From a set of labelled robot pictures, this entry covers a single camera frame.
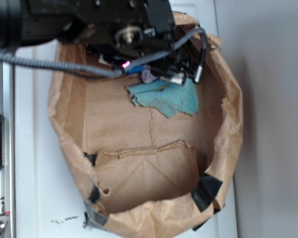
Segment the fabric scrap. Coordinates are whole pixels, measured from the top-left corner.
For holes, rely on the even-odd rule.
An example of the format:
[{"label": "fabric scrap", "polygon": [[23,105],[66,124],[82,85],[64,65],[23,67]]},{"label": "fabric scrap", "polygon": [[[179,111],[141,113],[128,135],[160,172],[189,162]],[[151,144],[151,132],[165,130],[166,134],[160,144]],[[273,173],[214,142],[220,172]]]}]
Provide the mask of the fabric scrap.
[{"label": "fabric scrap", "polygon": [[189,78],[184,85],[157,80],[150,84],[138,84],[126,88],[130,92],[130,97],[133,97],[132,101],[136,107],[156,108],[167,118],[176,113],[193,115],[199,112],[197,90]]}]

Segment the brown paper bag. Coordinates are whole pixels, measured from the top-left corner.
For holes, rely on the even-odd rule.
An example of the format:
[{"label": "brown paper bag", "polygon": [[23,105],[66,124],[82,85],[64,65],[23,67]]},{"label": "brown paper bag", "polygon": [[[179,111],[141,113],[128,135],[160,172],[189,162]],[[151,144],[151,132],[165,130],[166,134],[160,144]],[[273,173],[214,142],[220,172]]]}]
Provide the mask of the brown paper bag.
[{"label": "brown paper bag", "polygon": [[[174,16],[181,32],[198,23],[183,13]],[[191,41],[197,54],[199,36]],[[242,144],[243,111],[220,45],[208,35],[197,85],[200,112],[193,116],[167,119],[156,109],[135,108],[125,87],[141,83],[137,75],[88,81],[54,74],[49,117],[93,226],[126,238],[169,238],[224,207]],[[97,64],[78,46],[59,45],[56,58]],[[95,164],[86,154],[97,155]]]}]

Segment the white surface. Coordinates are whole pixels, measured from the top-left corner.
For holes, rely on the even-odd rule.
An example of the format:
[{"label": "white surface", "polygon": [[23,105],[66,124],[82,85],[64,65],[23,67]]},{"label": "white surface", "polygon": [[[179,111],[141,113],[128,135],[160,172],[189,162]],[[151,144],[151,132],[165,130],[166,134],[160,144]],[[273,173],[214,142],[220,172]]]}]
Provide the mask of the white surface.
[{"label": "white surface", "polygon": [[245,98],[235,173],[240,238],[298,238],[298,0],[216,0]]},{"label": "white surface", "polygon": [[[201,2],[213,6],[208,19],[212,19],[212,24],[215,24],[214,2]],[[55,43],[50,43],[19,50],[18,55],[53,60],[54,51]],[[58,138],[47,118],[47,95],[51,76],[51,72],[43,70],[17,68],[16,71],[17,237],[117,237],[96,229],[82,228],[85,212],[83,201],[63,159]],[[194,237],[237,238],[233,187],[229,191],[223,211],[211,218],[196,233],[190,230],[179,236]]]}]

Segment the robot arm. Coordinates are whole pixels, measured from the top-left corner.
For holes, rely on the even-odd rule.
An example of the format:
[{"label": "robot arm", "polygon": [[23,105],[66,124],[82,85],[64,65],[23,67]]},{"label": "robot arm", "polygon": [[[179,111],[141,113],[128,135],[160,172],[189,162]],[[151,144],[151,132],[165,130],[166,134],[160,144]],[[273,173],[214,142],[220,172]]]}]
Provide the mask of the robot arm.
[{"label": "robot arm", "polygon": [[188,56],[175,49],[176,25],[168,0],[0,0],[0,49],[15,51],[53,39],[89,44],[123,60],[158,54],[159,59],[147,63],[155,65],[158,76],[170,79],[192,69]]}]

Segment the black tape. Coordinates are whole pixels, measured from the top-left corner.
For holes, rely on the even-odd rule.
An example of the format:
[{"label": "black tape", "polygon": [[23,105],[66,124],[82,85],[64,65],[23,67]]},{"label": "black tape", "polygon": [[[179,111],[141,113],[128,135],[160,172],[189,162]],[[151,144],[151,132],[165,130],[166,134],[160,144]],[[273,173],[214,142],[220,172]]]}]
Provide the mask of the black tape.
[{"label": "black tape", "polygon": [[86,204],[86,209],[88,218],[96,225],[95,227],[103,227],[106,224],[108,218],[98,212],[95,212],[91,201]]},{"label": "black tape", "polygon": [[206,222],[203,222],[202,224],[200,224],[200,225],[198,225],[198,226],[192,228],[192,230],[193,230],[194,232],[196,232],[196,231],[197,231],[199,228],[201,228]]},{"label": "black tape", "polygon": [[[215,208],[215,209],[214,209],[214,215],[215,215],[216,213],[218,213],[219,211],[221,211],[221,210]],[[199,228],[201,228],[206,222],[203,222],[202,224],[200,224],[200,225],[198,225],[198,226],[192,228],[192,230],[196,232],[196,231],[197,231]]]},{"label": "black tape", "polygon": [[96,164],[96,157],[97,155],[88,155],[87,153],[84,153],[85,157],[88,158],[88,160],[91,162],[91,164],[93,165],[93,167]]},{"label": "black tape", "polygon": [[201,212],[205,211],[216,198],[223,182],[208,174],[203,174],[197,188],[191,193]]},{"label": "black tape", "polygon": [[93,191],[91,192],[89,196],[89,200],[91,203],[96,203],[100,198],[100,193],[98,187],[94,186]]},{"label": "black tape", "polygon": [[87,212],[85,212],[85,222],[83,224],[83,228],[86,228],[86,227],[93,227],[93,228],[96,228],[96,229],[101,230],[101,231],[106,231],[105,228],[103,228],[103,227],[97,225],[96,223],[92,222],[89,219]]}]

